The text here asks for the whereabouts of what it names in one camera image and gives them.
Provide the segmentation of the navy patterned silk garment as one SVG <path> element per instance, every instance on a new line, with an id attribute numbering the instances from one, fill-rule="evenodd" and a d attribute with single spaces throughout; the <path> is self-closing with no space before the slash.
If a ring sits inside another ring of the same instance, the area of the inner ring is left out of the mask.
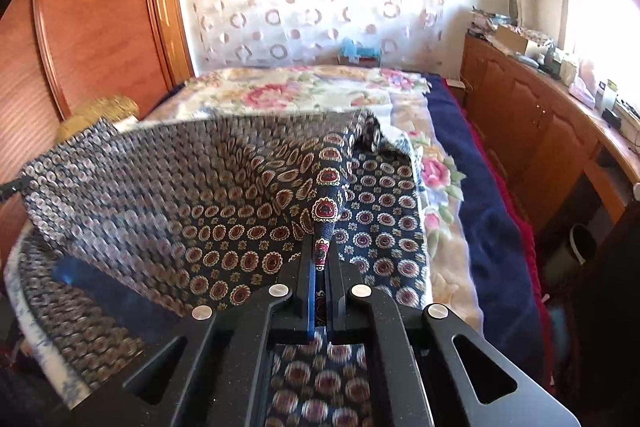
<path id="1" fill-rule="evenodd" d="M 29 306 L 90 386 L 73 426 L 425 426 L 405 306 L 363 280 L 326 326 L 352 164 L 412 167 L 365 110 L 99 122 L 29 161 Z M 280 271 L 314 236 L 314 337 L 280 339 Z"/>

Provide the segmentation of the gold yellow cushion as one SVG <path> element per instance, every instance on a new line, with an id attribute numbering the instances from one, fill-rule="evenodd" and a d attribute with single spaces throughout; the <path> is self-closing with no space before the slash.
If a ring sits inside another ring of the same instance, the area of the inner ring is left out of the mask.
<path id="1" fill-rule="evenodd" d="M 93 126 L 100 119 L 116 124 L 129 117 L 137 118 L 139 112 L 138 104 L 132 98 L 123 95 L 106 96 L 82 103 L 58 126 L 54 144 L 63 143 L 78 132 Z"/>

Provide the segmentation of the navy blue blanket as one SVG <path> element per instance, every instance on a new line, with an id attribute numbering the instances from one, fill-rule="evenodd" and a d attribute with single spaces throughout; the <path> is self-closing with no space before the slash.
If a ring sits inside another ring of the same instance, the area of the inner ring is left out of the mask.
<path id="1" fill-rule="evenodd" d="M 470 247 L 471 277 L 483 312 L 482 333 L 542 387 L 553 353 L 548 313 L 541 303 L 530 225 L 518 217 L 506 184 L 488 159 L 477 132 L 447 87 L 428 74 L 425 95 L 436 138 L 466 178 L 459 217 Z"/>

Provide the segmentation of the floral bedspread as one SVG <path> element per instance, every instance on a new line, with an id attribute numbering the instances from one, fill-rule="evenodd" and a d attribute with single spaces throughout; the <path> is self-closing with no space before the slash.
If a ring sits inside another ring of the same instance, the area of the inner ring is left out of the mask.
<path id="1" fill-rule="evenodd" d="M 344 113 L 367 109 L 384 138 L 412 157 L 409 170 L 360 157 L 334 230 L 341 258 L 363 280 L 405 306 L 443 303 L 473 329 L 484 313 L 460 218 L 470 191 L 460 155 L 442 145 L 427 100 L 435 83 L 420 74 L 346 66 L 218 69 L 188 80 L 149 121 L 215 114 Z"/>

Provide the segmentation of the wooden wardrobe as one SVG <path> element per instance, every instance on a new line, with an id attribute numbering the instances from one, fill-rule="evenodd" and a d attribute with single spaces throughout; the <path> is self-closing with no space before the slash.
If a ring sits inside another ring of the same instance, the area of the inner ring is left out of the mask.
<path id="1" fill-rule="evenodd" d="M 175 87 L 159 1 L 11 0 L 1 17 L 2 182 L 88 102 L 123 95 L 145 116 Z"/>

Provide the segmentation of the blue white toile sheet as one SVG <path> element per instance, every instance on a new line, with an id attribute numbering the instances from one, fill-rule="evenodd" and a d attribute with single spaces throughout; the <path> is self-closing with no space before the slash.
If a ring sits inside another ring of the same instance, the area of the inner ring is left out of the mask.
<path id="1" fill-rule="evenodd" d="M 17 240 L 11 247 L 8 260 L 3 268 L 4 283 L 6 283 L 6 290 L 18 326 L 32 348 L 32 355 L 66 407 L 73 410 L 90 395 L 91 390 L 73 370 L 73 367 L 66 363 L 61 351 L 38 324 L 35 314 L 30 311 L 27 303 L 23 291 L 24 284 L 18 276 L 18 262 L 22 257 L 23 243 L 30 231 L 32 231 L 31 225 L 23 225 L 20 235 L 17 236 Z"/>

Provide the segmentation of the turquoise toy on bed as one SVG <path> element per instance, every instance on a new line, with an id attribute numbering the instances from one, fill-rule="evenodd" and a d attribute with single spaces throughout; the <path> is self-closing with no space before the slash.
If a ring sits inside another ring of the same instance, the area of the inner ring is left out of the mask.
<path id="1" fill-rule="evenodd" d="M 379 48 L 362 46 L 352 39 L 344 39 L 337 54 L 337 62 L 346 66 L 375 68 L 381 66 L 381 56 Z"/>

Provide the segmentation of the white waste bin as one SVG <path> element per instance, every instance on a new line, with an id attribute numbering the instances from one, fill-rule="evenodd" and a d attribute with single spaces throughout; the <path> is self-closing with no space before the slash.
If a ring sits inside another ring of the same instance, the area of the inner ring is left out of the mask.
<path id="1" fill-rule="evenodd" d="M 570 251 L 580 265 L 596 257 L 598 243 L 585 225 L 573 225 L 570 229 Z"/>

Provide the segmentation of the wooden sideboard cabinet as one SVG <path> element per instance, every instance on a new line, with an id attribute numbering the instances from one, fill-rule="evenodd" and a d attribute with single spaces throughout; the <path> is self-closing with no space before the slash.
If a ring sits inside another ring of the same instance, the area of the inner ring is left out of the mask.
<path id="1" fill-rule="evenodd" d="M 587 179 L 612 222 L 639 183 L 639 158 L 627 140 L 558 82 L 488 41 L 464 38 L 460 77 L 466 113 L 492 165 L 535 232 L 561 212 Z"/>

